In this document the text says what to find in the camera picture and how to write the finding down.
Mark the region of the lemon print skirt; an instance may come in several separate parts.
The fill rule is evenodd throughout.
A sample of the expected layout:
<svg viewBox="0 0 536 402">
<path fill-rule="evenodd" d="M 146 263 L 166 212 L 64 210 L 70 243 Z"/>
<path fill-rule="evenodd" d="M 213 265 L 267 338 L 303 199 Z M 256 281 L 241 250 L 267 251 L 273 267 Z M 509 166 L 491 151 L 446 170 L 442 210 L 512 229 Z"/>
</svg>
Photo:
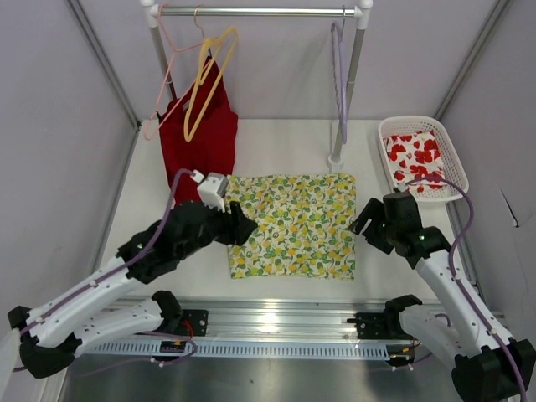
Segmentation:
<svg viewBox="0 0 536 402">
<path fill-rule="evenodd" d="M 225 202 L 233 201 L 258 227 L 244 245 L 228 248 L 232 279 L 353 279 L 356 257 L 348 226 L 356 210 L 354 176 L 231 176 Z"/>
</svg>

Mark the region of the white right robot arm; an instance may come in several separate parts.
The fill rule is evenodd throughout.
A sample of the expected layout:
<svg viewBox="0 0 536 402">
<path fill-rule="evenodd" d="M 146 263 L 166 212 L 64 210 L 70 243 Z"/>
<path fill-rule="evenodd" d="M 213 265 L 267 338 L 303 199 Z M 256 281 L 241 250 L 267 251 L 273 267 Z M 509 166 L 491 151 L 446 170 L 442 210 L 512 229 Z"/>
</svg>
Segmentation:
<svg viewBox="0 0 536 402">
<path fill-rule="evenodd" d="M 422 224 L 415 198 L 395 192 L 371 198 L 350 231 L 386 255 L 395 252 L 428 285 L 446 321 L 414 295 L 384 304 L 382 329 L 392 338 L 414 338 L 450 371 L 464 401 L 527 400 L 535 367 L 535 348 L 516 340 L 495 318 L 454 266 L 454 246 L 435 226 Z"/>
</svg>

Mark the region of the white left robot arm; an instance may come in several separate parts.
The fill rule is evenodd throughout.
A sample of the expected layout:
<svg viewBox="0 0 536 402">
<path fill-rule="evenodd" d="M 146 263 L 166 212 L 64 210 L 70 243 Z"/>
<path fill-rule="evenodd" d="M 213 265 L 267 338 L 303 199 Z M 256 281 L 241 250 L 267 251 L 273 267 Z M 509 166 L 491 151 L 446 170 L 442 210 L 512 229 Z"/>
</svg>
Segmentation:
<svg viewBox="0 0 536 402">
<path fill-rule="evenodd" d="M 167 209 L 162 219 L 134 234 L 99 270 L 41 307 L 8 313 L 20 333 L 23 369 L 36 379 L 70 366 L 86 351 L 131 334 L 174 334 L 183 309 L 170 291 L 157 291 L 134 307 L 103 313 L 116 299 L 175 271 L 178 264 L 214 242 L 244 245 L 258 224 L 240 204 L 211 208 L 189 200 Z"/>
</svg>

